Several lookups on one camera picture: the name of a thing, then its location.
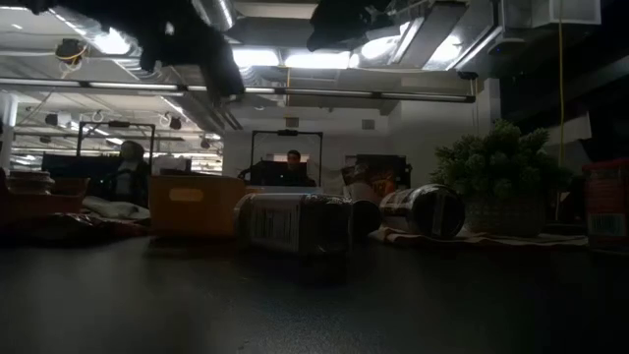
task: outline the yellow cable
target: yellow cable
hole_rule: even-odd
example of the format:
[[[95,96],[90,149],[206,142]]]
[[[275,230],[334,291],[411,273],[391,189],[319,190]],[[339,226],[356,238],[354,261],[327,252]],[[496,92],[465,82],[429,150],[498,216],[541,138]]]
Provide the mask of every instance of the yellow cable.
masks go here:
[[[559,108],[561,110],[561,118],[559,125],[559,165],[563,165],[565,157],[565,149],[563,146],[563,123],[565,121],[565,101],[563,94],[563,0],[559,0]]]
[[[291,86],[291,68],[288,68],[288,74],[286,78],[286,89]],[[291,105],[291,96],[289,94],[286,95],[286,107]]]

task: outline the ceiling pipe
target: ceiling pipe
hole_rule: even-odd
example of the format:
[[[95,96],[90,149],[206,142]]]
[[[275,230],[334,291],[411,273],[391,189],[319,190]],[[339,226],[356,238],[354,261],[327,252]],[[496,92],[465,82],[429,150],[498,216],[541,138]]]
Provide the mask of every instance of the ceiling pipe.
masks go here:
[[[238,12],[230,0],[193,0],[199,16],[215,28],[226,31],[238,20]]]
[[[492,40],[502,33],[500,25],[500,5],[497,0],[491,1],[491,25],[487,27],[481,35],[470,45],[456,60],[454,60],[445,70],[452,68],[457,71],[463,70],[463,67],[483,50]]]
[[[154,94],[173,92],[200,92],[206,91],[205,86],[169,85],[169,84],[142,84],[142,83],[105,83],[72,80],[49,80],[49,79],[16,79],[0,78],[0,85],[5,87],[15,87],[18,89],[32,88],[61,88],[61,89],[101,89],[107,90],[147,90]],[[311,95],[345,98],[365,98],[365,99],[392,99],[409,101],[432,101],[451,103],[474,103],[476,98],[465,94],[442,94],[434,92],[395,92],[395,91],[364,91],[346,89],[323,89],[323,88],[245,88],[246,94],[291,94],[291,95]]]

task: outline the man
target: man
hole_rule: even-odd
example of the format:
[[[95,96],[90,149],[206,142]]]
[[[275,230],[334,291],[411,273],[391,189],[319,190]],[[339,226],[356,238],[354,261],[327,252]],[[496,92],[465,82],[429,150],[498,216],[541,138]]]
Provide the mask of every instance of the man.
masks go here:
[[[302,155],[297,150],[290,150],[286,154],[288,170],[282,176],[284,186],[291,187],[316,187],[315,181],[308,178],[308,174],[302,169]]]

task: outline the red container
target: red container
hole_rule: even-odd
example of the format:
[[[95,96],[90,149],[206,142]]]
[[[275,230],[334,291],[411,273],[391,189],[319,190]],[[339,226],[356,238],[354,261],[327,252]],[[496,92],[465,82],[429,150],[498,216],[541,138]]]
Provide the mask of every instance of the red container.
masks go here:
[[[629,254],[629,159],[583,167],[590,247]]]

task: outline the metal frame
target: metal frame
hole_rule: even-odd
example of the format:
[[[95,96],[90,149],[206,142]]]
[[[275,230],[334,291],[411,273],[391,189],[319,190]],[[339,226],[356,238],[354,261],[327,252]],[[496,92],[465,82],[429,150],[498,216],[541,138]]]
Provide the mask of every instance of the metal frame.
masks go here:
[[[108,83],[88,82],[73,80],[50,79],[16,79],[0,78],[0,86],[15,89],[70,89],[72,91],[99,90],[115,91],[129,90],[144,92],[147,94],[163,95],[184,92],[207,91],[205,86],[170,85],[170,84],[143,84],[143,83]],[[365,91],[348,89],[324,89],[324,88],[245,88],[245,94],[275,95],[310,95],[324,97],[365,98],[365,99],[390,99],[408,101],[450,102],[450,103],[474,103],[476,98],[466,94],[447,94],[435,92],[397,92],[397,91]]]
[[[87,131],[87,134],[84,136],[83,127],[86,125],[93,125],[94,127]],[[148,150],[148,167],[152,168],[153,166],[153,147],[155,143],[155,125],[154,124],[143,124],[143,123],[129,123],[129,122],[107,122],[107,123],[95,123],[95,122],[79,122],[79,136],[77,138],[77,156],[81,156],[81,147],[83,146],[83,139],[89,138],[91,133],[93,133],[98,127],[101,125],[108,125],[110,127],[116,128],[129,128],[131,126],[134,127],[149,127],[150,128],[150,149]]]
[[[279,137],[297,137],[300,135],[316,135],[319,138],[318,144],[318,185],[321,187],[321,168],[323,167],[323,132],[298,132],[288,131],[290,134],[282,134],[287,131],[252,131],[252,156],[249,168],[254,167],[254,151],[256,150],[256,135],[258,134],[275,134]]]

